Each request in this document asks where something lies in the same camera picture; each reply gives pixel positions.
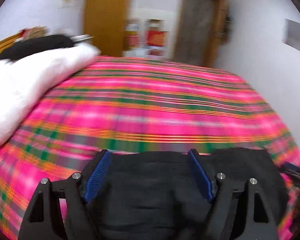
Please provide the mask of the black quilted puffer jacket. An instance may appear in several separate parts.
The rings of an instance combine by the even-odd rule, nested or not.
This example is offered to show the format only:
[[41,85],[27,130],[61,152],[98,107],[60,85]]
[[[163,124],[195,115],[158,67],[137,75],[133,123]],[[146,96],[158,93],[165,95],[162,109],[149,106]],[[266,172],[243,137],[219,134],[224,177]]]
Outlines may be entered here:
[[288,193],[269,153],[228,148],[204,159],[216,180],[210,203],[187,153],[111,154],[98,195],[84,200],[93,239],[277,239]]

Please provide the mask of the pink plaid bed sheet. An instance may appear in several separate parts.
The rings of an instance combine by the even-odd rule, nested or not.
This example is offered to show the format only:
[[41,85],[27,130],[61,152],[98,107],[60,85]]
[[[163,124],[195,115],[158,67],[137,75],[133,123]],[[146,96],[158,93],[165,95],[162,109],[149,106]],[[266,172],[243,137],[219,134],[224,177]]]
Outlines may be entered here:
[[266,149],[300,166],[279,115],[244,79],[224,70],[106,57],[48,91],[0,147],[0,232],[16,239],[39,181],[81,170],[103,148],[199,153]]

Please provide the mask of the white folded duvet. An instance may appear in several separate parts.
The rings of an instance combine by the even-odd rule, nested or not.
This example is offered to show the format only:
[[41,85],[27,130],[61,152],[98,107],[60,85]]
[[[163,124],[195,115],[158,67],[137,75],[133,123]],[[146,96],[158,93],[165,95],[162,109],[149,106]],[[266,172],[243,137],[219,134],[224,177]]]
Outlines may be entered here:
[[80,43],[18,61],[0,60],[0,145],[6,142],[50,88],[93,63],[100,50]]

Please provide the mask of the pink storage box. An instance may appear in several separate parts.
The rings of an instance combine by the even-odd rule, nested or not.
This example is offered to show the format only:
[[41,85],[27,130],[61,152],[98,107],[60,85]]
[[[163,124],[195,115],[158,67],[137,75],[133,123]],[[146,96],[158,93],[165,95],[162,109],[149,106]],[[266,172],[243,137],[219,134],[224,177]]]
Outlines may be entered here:
[[125,36],[125,50],[132,50],[139,46],[139,35],[127,35]]

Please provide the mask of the red gift box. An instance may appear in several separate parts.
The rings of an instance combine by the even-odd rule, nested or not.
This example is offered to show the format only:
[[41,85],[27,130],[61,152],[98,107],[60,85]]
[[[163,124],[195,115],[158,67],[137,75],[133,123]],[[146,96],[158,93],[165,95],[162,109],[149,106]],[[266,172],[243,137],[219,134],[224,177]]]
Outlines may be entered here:
[[153,47],[164,47],[166,45],[167,31],[146,31],[146,45]]

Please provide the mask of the brown teddy bear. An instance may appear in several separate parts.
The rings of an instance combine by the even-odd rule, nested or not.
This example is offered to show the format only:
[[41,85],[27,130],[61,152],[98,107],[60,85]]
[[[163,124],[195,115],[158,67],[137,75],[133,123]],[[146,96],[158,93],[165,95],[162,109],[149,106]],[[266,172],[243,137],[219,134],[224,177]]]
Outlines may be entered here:
[[36,26],[30,29],[23,29],[21,31],[20,37],[24,40],[28,40],[31,38],[43,37],[47,34],[47,27]]

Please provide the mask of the brown cardboard box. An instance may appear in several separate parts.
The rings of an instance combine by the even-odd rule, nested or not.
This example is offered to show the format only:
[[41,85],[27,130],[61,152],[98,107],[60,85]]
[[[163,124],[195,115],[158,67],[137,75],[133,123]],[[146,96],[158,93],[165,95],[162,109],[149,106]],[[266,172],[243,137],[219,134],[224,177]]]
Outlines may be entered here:
[[162,20],[159,19],[147,19],[145,22],[147,31],[161,31]]

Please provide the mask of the wooden headboard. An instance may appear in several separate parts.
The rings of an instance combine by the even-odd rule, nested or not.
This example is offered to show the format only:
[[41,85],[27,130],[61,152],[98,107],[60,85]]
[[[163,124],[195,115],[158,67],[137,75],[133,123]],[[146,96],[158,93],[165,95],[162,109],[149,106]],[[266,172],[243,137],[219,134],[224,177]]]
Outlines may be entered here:
[[21,36],[21,33],[16,33],[0,41],[0,53],[13,45],[13,43]]

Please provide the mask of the wooden wardrobe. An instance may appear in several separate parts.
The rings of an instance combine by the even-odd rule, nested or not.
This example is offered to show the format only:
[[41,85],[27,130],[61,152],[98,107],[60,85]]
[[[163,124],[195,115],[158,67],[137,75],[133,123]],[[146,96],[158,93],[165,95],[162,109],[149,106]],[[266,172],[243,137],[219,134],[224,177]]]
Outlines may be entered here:
[[102,55],[121,57],[130,0],[86,0],[84,33]]

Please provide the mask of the grey door with wooden frame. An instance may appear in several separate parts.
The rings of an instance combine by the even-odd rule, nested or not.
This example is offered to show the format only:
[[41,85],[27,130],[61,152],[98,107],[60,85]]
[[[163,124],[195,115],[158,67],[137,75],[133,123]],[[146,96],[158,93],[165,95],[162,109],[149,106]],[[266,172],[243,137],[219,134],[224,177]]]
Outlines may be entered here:
[[213,68],[228,8],[228,0],[182,0],[172,60]]

